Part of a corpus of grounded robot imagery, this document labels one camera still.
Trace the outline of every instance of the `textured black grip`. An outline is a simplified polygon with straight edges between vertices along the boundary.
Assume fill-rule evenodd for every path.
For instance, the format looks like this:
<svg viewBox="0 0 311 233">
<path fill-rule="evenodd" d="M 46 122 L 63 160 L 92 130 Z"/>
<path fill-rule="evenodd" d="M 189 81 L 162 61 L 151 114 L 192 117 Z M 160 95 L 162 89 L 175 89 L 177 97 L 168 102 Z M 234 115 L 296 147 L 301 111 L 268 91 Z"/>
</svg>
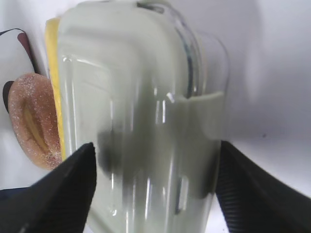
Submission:
<svg viewBox="0 0 311 233">
<path fill-rule="evenodd" d="M 311 200 L 222 143 L 216 194 L 231 233 L 311 232 Z"/>
<path fill-rule="evenodd" d="M 82 233 L 96 187 L 93 144 L 38 183 L 0 202 L 0 233 Z"/>
</svg>

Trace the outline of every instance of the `white background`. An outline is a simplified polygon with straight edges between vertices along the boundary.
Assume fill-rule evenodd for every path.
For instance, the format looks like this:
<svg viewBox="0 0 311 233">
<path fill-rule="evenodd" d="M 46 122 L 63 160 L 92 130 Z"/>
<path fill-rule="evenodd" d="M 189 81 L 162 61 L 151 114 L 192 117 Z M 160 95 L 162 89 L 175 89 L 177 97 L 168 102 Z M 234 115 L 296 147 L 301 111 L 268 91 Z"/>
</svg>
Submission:
<svg viewBox="0 0 311 233">
<path fill-rule="evenodd" d="M 45 21 L 79 1 L 0 0 L 0 31 L 25 30 L 47 74 Z M 228 51 L 224 138 L 311 197 L 311 1 L 172 2 L 203 40 L 214 34 Z"/>
</svg>

